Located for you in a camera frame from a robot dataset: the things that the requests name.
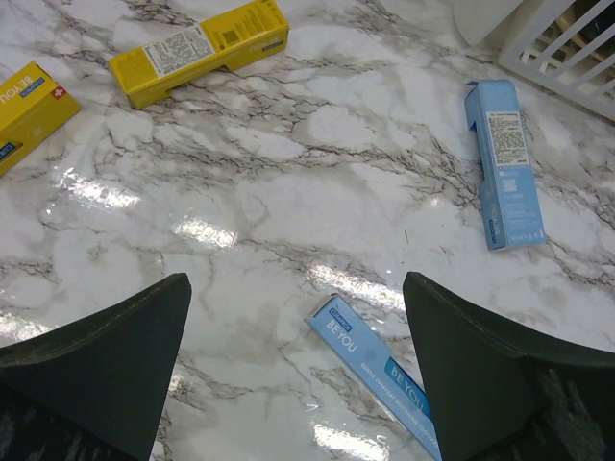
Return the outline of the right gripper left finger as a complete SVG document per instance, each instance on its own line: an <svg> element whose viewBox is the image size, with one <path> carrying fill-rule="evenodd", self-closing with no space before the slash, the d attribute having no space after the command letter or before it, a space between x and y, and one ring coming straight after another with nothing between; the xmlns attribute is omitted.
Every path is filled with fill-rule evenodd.
<svg viewBox="0 0 615 461"><path fill-rule="evenodd" d="M2 348L2 459L149 459L190 300L187 274L173 274Z"/></svg>

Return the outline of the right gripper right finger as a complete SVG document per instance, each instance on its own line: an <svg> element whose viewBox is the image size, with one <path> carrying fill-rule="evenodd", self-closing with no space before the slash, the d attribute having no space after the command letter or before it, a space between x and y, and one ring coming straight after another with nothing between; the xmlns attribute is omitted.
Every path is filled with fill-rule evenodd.
<svg viewBox="0 0 615 461"><path fill-rule="evenodd" d="M525 327L418 272L403 294L443 459L613 459L613 353Z"/></svg>

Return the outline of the yellow toothpaste box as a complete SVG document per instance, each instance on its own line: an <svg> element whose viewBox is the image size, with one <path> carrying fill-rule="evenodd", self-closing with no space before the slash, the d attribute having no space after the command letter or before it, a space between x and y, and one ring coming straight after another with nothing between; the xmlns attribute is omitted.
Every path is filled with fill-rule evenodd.
<svg viewBox="0 0 615 461"><path fill-rule="evenodd" d="M81 110L78 101L32 61L1 84L1 173L6 174Z"/></svg>
<svg viewBox="0 0 615 461"><path fill-rule="evenodd" d="M252 1L110 59L111 73L130 105L144 109L211 71L281 52L289 29L275 1Z"/></svg>

